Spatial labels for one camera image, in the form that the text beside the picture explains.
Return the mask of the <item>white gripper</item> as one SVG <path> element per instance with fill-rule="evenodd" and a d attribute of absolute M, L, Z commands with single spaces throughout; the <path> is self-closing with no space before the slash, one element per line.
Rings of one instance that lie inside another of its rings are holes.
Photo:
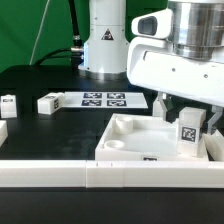
<path fill-rule="evenodd" d="M 207 133 L 214 133 L 224 111 L 224 64 L 179 57 L 166 41 L 136 37 L 129 46 L 127 77 L 133 85 L 159 92 L 161 116 L 170 123 L 178 117 L 171 95 L 213 105 Z"/>

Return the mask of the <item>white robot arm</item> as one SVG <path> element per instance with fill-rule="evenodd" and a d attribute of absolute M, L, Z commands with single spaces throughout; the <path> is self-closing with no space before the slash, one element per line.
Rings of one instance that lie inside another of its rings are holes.
<path fill-rule="evenodd" d="M 224 111 L 224 0 L 168 0 L 132 32 L 130 83 L 210 104 L 212 129 Z"/>

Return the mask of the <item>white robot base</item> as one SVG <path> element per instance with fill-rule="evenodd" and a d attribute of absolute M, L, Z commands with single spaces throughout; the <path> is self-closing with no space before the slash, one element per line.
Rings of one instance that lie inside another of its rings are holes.
<path fill-rule="evenodd" d="M 125 37 L 126 0 L 89 0 L 90 35 L 84 43 L 80 74 L 99 80 L 126 77 L 129 42 Z"/>

